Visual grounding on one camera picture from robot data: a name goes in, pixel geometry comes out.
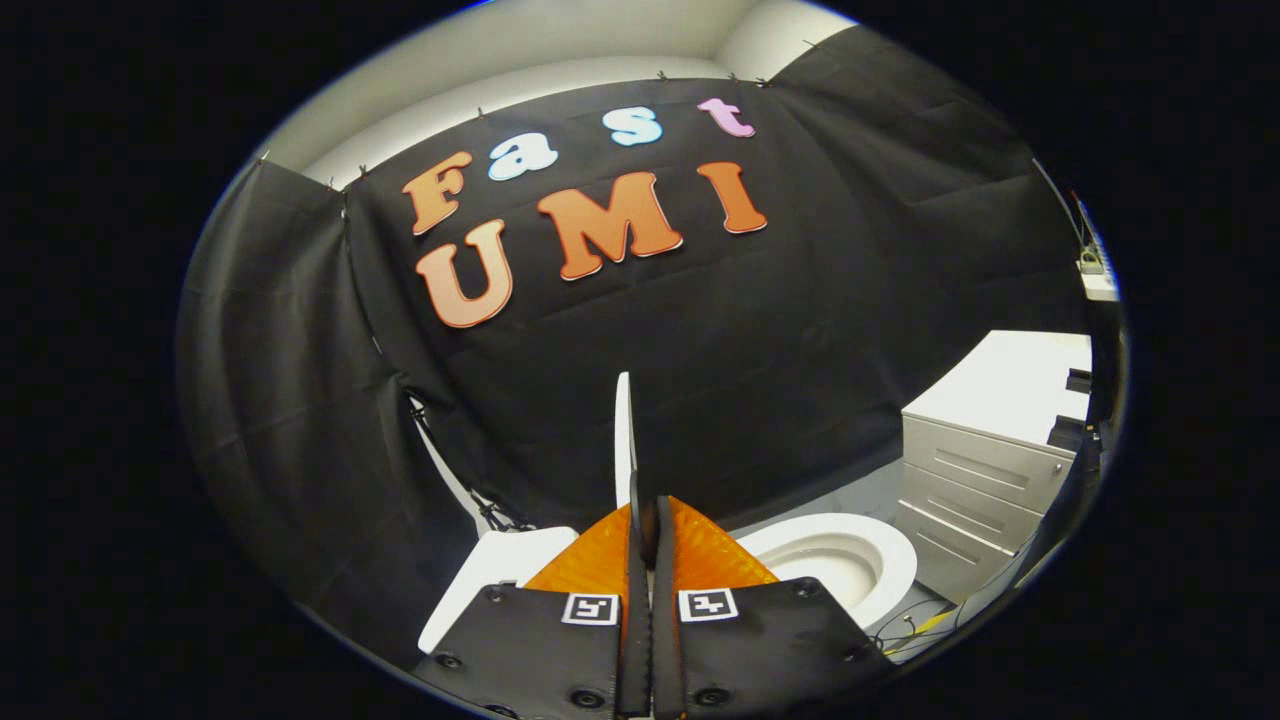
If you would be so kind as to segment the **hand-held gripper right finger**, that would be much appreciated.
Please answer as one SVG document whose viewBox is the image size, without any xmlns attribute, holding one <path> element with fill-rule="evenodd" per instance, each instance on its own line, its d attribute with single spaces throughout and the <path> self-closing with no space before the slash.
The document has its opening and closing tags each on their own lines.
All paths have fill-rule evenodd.
<svg viewBox="0 0 1280 720">
<path fill-rule="evenodd" d="M 896 675 L 874 623 L 897 602 L 897 533 L 822 512 L 733 539 L 655 501 L 658 719 L 836 719 Z"/>
</svg>

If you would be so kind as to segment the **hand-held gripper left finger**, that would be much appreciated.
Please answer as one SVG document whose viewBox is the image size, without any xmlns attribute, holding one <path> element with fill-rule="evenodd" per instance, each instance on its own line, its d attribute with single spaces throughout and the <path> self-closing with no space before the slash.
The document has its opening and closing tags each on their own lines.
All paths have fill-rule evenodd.
<svg viewBox="0 0 1280 720">
<path fill-rule="evenodd" d="M 581 536 L 484 536 L 419 638 L 416 679 L 515 719 L 648 715 L 652 614 L 628 505 Z"/>
</svg>

